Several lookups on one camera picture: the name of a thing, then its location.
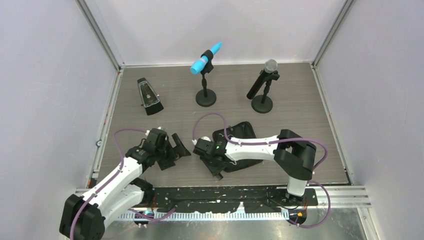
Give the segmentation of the black zip tool case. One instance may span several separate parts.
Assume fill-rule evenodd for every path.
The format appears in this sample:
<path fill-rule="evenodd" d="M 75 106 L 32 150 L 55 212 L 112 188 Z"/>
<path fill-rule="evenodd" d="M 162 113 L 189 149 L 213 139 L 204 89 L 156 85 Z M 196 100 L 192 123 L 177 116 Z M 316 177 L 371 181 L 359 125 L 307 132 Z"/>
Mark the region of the black zip tool case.
<path fill-rule="evenodd" d="M 255 139 L 256 135 L 254 129 L 250 122 L 243 121 L 234 126 L 228 126 L 226 128 L 227 135 L 229 138 L 235 137 L 239 139 Z M 219 141 L 224 139 L 224 130 L 216 130 L 212 133 L 213 140 Z M 236 165 L 229 164 L 226 168 L 223 169 L 226 173 L 232 173 L 235 171 L 243 170 L 255 165 L 262 163 L 261 159 L 242 159 L 236 162 Z"/>

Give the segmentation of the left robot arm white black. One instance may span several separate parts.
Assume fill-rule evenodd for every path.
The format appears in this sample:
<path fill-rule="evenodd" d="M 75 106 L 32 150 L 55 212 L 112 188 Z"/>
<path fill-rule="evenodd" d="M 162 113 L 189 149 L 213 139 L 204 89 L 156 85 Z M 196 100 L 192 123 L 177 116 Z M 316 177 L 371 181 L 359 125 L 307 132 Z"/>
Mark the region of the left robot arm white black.
<path fill-rule="evenodd" d="M 144 131 L 139 145 L 120 154 L 120 162 L 96 186 L 82 195 L 72 194 L 65 203 L 59 232 L 70 240 L 100 240 L 108 226 L 131 207 L 148 207 L 154 199 L 152 184 L 140 178 L 158 164 L 161 170 L 191 155 L 174 133 L 158 128 Z"/>

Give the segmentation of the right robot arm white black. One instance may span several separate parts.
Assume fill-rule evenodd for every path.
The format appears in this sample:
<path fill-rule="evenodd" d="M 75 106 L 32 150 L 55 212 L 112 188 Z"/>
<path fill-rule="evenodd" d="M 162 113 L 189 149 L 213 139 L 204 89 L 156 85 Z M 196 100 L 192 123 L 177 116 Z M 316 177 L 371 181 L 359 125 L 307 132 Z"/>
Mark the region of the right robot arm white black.
<path fill-rule="evenodd" d="M 306 197 L 306 186 L 312 179 L 317 148 L 291 130 L 266 138 L 221 137 L 212 141 L 208 137 L 194 139 L 193 153 L 219 175 L 229 165 L 247 160 L 272 161 L 289 176 L 285 198 L 291 205 L 299 205 Z"/>

